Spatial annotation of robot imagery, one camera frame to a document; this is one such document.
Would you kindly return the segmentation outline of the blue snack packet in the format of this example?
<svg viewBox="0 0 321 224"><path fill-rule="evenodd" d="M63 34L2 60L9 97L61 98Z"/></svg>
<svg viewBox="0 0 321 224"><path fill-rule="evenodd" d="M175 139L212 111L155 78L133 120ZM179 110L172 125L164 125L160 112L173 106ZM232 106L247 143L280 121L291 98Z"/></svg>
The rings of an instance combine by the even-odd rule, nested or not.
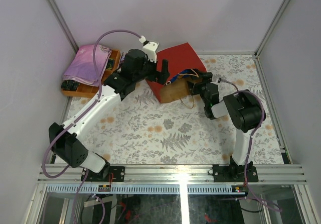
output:
<svg viewBox="0 0 321 224"><path fill-rule="evenodd" d="M172 84L172 83L174 83L176 80L179 80L179 79L181 79L181 78L185 78L185 77L188 77L188 76L194 76L194 72L193 72L191 69L186 69L186 70L178 73L177 75L175 75L174 77L172 77L171 79L169 79L169 80L166 82L166 85Z"/></svg>

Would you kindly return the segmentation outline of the red paper bag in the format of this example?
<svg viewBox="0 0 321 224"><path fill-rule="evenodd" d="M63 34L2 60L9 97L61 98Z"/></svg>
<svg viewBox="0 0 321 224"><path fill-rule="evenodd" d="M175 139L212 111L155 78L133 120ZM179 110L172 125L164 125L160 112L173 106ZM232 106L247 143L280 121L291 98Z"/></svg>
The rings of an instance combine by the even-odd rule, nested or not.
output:
<svg viewBox="0 0 321 224"><path fill-rule="evenodd" d="M202 72L207 72L204 64L189 43L183 43L162 50L158 52L157 59L158 70L161 69L163 59L169 62L168 70L170 76L168 80L186 69L191 69L194 72L194 76L181 78L169 85L161 85L148 81L148 85L160 103L170 103L190 95L187 81L193 83L201 81L196 74L197 69Z"/></svg>

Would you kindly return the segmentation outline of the purple snack packet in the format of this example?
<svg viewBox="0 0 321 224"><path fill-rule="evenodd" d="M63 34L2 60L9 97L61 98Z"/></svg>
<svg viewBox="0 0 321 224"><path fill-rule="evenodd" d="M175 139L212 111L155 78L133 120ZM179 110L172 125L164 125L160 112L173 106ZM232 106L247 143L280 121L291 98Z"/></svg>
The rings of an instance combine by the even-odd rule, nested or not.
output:
<svg viewBox="0 0 321 224"><path fill-rule="evenodd" d="M122 56L120 58L120 62L119 62L119 68L121 68L123 66L124 60L125 60L125 56L126 56L126 52L122 53Z"/></svg>

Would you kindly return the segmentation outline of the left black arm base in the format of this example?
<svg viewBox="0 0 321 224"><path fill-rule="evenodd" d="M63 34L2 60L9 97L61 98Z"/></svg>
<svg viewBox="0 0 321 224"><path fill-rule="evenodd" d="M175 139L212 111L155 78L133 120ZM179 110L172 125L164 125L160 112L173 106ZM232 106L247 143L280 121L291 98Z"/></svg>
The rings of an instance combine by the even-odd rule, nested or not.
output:
<svg viewBox="0 0 321 224"><path fill-rule="evenodd" d="M124 166L110 166L106 165L103 169L95 173L89 171L89 174L85 181L87 182L123 182L125 177Z"/></svg>

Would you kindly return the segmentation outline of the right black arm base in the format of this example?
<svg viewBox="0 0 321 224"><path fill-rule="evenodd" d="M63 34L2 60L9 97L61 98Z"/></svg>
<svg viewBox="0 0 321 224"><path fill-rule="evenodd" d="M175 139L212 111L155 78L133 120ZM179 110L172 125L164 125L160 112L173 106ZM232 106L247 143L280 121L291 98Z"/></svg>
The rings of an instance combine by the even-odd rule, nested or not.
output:
<svg viewBox="0 0 321 224"><path fill-rule="evenodd" d="M213 176L215 182L243 182L247 179L248 183L256 183L259 181L256 167L250 161L247 165L237 165L236 162L230 157L228 165L212 165L212 172L208 174Z"/></svg>

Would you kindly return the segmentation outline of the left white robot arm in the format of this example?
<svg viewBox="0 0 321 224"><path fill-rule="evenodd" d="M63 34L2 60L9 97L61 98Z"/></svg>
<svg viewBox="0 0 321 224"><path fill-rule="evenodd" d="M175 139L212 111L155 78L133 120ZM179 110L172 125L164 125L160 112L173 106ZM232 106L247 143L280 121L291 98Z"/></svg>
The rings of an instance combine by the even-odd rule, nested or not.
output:
<svg viewBox="0 0 321 224"><path fill-rule="evenodd" d="M83 141L101 116L121 103L135 90L136 84L148 80L164 85L170 76L169 62L162 60L162 69L151 62L147 54L131 49L123 65L104 81L100 91L71 119L62 125L53 123L49 128L50 149L72 168L82 167L92 172L99 181L109 177L109 163L100 155L89 151Z"/></svg>

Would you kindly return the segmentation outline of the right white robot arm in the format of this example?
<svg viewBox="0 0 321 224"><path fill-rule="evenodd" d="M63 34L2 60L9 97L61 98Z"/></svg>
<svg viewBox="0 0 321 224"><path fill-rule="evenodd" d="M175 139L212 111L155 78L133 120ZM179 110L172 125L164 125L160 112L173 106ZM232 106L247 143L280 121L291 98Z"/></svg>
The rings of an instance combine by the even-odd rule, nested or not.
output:
<svg viewBox="0 0 321 224"><path fill-rule="evenodd" d="M191 95L199 95L204 103L207 118L214 120L229 116L236 131L234 152L231 156L235 165L229 168L229 176L234 181L240 181L247 174L244 167L250 162L250 152L255 132L265 121L266 113L261 100L250 90L236 89L235 93L219 97L219 83L231 82L219 78L212 82L212 73L201 73L201 81L187 82Z"/></svg>

